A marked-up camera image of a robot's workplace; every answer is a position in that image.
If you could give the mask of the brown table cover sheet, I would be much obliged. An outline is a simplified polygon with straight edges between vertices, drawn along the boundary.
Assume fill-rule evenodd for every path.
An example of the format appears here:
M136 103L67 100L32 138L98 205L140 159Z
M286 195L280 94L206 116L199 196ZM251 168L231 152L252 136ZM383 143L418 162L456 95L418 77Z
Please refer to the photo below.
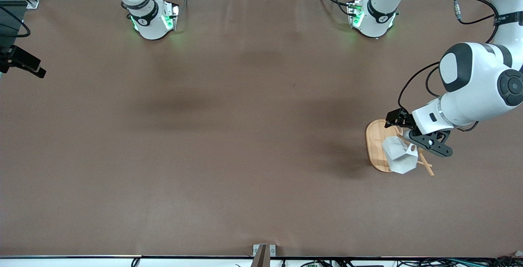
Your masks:
M118 0L44 0L0 79L0 255L504 256L523 251L523 108L450 158L375 170L364 132L452 45L452 0L379 40L325 0L189 0L141 38Z

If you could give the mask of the white angular cup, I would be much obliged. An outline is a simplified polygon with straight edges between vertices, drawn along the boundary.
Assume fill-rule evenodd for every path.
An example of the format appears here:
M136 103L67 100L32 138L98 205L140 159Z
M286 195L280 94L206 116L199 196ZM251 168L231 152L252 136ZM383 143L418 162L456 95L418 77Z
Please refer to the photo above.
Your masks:
M392 172L405 174L417 167L419 156L416 145L393 136L384 140L382 148Z

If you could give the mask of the grey metal bracket with post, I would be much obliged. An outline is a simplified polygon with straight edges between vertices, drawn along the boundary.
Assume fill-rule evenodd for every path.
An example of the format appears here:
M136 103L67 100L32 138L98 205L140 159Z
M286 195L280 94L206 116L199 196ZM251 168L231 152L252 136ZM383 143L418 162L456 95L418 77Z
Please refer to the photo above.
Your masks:
M275 244L254 244L253 260L250 267L270 267L270 262L276 256Z

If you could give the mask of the white table edge rail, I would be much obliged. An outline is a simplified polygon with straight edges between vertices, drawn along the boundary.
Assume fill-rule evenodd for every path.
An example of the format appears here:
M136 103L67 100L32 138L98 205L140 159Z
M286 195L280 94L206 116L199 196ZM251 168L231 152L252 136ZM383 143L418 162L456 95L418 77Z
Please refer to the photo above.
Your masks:
M217 256L13 256L0 258L0 267L250 267L252 260ZM270 267L523 267L523 253L498 258L275 257Z

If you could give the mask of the wooden cup rack with pegs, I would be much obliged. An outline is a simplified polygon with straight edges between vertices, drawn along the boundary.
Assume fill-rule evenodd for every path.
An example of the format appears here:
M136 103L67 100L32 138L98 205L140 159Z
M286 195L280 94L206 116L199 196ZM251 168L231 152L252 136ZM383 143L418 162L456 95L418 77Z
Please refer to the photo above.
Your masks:
M371 165L380 172L393 173L390 170L388 162L386 160L382 143L388 137L397 136L403 139L403 129L397 126L385 128L385 119L377 119L370 122L366 127L365 141L367 146L367 155ZM424 150L417 146L418 150L418 161L417 166L423 166L430 176L435 176L433 172L433 165L429 164L423 155Z

